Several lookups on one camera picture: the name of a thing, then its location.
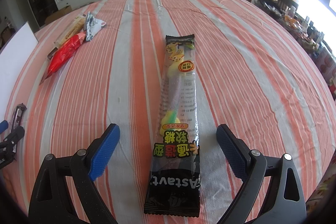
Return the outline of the white cardboard box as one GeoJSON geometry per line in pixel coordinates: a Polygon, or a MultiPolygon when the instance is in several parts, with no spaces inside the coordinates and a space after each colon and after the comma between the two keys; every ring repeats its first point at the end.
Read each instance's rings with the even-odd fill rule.
{"type": "Polygon", "coordinates": [[[1,49],[0,96],[1,121],[17,78],[34,48],[38,45],[30,25],[26,22],[1,49]]]}

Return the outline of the cardboard box on floor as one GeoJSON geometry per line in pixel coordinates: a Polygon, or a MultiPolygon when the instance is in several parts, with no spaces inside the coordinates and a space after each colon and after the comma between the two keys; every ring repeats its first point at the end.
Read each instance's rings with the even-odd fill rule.
{"type": "Polygon", "coordinates": [[[57,19],[63,17],[64,15],[69,14],[71,11],[72,11],[71,6],[63,7],[62,9],[48,16],[45,20],[45,25],[49,25],[50,23],[56,21],[57,19]]]}

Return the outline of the dark chocolate bar wrapper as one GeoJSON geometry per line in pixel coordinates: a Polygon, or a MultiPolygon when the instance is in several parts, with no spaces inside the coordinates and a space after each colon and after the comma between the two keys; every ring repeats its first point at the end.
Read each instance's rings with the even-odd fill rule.
{"type": "Polygon", "coordinates": [[[14,131],[17,127],[21,126],[23,114],[27,110],[23,103],[18,104],[15,107],[12,117],[11,131],[14,131]]]}

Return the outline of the red snack packet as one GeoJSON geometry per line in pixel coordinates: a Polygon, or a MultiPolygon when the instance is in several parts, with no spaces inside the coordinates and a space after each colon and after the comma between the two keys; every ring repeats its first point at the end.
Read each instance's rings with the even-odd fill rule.
{"type": "Polygon", "coordinates": [[[86,38],[86,32],[79,32],[69,38],[53,55],[40,84],[56,73],[78,50],[86,38]]]}

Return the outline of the striped pink tablecloth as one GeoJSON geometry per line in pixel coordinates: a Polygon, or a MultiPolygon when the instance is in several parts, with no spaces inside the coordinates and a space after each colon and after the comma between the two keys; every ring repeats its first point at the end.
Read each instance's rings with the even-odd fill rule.
{"type": "Polygon", "coordinates": [[[25,135],[2,176],[26,213],[49,153],[70,156],[115,123],[95,184],[119,223],[216,223],[238,192],[216,139],[226,124],[266,156],[291,155],[305,198],[334,155],[335,103],[299,43],[245,0],[104,0],[36,33],[5,119],[25,135]],[[143,212],[152,160],[201,160],[197,218],[143,212]]]}

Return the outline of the brown sausage stick packet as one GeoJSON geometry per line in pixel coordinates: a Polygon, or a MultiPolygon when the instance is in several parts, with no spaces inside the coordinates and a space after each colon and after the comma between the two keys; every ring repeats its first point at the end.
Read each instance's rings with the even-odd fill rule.
{"type": "Polygon", "coordinates": [[[54,56],[54,54],[57,52],[58,48],[57,47],[54,47],[53,50],[47,55],[47,58],[49,60],[52,59],[52,57],[54,56]]]}

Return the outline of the beige wafer packet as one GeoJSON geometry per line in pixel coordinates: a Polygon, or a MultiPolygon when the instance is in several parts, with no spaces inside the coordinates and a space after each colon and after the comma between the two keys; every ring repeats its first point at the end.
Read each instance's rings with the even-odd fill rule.
{"type": "Polygon", "coordinates": [[[62,33],[57,37],[57,39],[54,42],[55,47],[56,48],[61,47],[69,38],[82,31],[84,28],[85,18],[86,18],[85,14],[80,14],[76,16],[70,22],[70,24],[66,26],[65,30],[63,30],[62,33]]]}

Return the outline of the blue white snack packet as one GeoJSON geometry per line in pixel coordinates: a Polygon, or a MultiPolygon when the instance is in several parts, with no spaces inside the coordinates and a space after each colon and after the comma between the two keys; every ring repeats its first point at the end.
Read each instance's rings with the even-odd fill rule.
{"type": "Polygon", "coordinates": [[[83,30],[86,33],[85,41],[90,42],[97,34],[98,32],[104,28],[106,25],[106,22],[100,19],[96,19],[90,12],[85,17],[85,23],[83,30]]]}

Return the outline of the black Astavt gummy packet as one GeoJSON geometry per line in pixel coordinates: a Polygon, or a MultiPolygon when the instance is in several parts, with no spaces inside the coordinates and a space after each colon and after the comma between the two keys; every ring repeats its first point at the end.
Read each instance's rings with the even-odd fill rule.
{"type": "Polygon", "coordinates": [[[167,36],[144,213],[199,217],[200,158],[195,36],[167,36]]]}

